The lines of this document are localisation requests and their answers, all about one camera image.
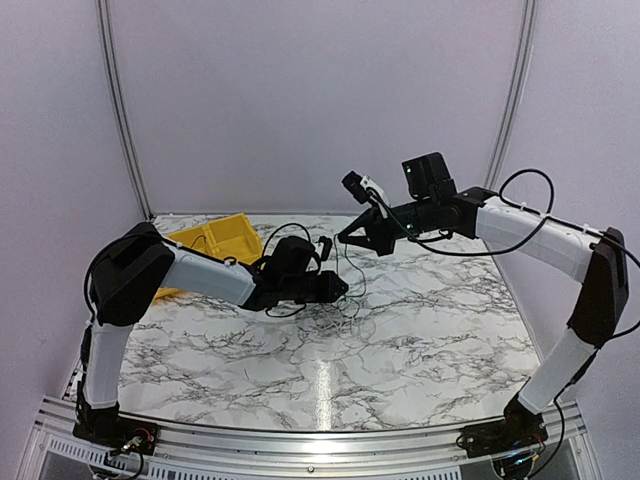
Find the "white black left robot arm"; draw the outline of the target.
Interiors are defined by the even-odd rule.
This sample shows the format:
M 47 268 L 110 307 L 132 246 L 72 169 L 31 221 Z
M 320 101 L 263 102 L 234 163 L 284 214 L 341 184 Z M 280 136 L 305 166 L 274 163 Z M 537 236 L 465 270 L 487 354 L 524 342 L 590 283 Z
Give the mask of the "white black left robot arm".
M 251 264 L 233 256 L 218 259 L 161 235 L 148 222 L 112 241 L 96 254 L 84 279 L 90 319 L 80 349 L 74 436 L 108 446 L 137 436 L 153 439 L 154 425 L 120 416 L 118 385 L 129 336 L 158 290 L 199 293 L 254 312 L 282 302 L 330 304 L 348 286 L 320 267 L 324 260 L 297 236 L 279 240 L 272 254 Z

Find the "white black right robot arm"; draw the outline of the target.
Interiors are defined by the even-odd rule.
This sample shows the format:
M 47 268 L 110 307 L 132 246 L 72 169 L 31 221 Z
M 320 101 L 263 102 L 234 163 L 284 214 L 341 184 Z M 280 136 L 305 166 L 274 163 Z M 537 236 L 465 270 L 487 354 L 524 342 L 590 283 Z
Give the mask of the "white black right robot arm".
M 351 171 L 343 177 L 344 188 L 367 209 L 340 233 L 340 241 L 379 256 L 392 254 L 397 241 L 406 239 L 434 255 L 492 257 L 502 275 L 508 266 L 534 266 L 528 283 L 533 293 L 509 285 L 517 306 L 547 300 L 544 312 L 567 319 L 501 418 L 463 428 L 458 443 L 468 456 L 479 457 L 545 441 L 544 410 L 624 335 L 618 326 L 630 294 L 628 265 L 636 257 L 620 230 L 555 216 L 555 186 L 539 169 L 517 171 L 497 191 L 459 189 L 438 152 L 406 160 L 402 170 L 410 200 L 397 206 L 369 176 Z

